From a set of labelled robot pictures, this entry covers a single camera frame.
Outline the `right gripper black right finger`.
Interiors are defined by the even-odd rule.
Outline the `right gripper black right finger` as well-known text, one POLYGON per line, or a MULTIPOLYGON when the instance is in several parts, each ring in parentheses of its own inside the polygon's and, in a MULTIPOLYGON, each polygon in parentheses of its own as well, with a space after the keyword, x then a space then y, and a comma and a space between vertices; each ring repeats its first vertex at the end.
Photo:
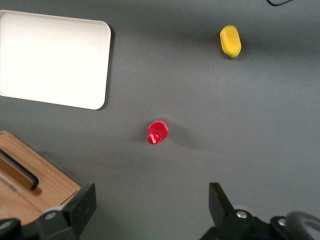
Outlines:
POLYGON ((208 187, 208 208, 214 226, 202 240, 274 240, 271 225, 244 209, 231 204, 221 185, 212 182, 208 187))

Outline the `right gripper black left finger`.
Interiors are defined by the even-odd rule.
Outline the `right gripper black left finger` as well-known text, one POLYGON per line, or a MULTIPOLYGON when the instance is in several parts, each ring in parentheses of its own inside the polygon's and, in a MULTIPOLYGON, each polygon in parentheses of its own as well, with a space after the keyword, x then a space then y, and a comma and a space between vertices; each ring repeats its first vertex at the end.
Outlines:
POLYGON ((61 209, 52 209, 36 221, 39 240, 78 240, 97 208, 96 186, 85 184, 61 209))

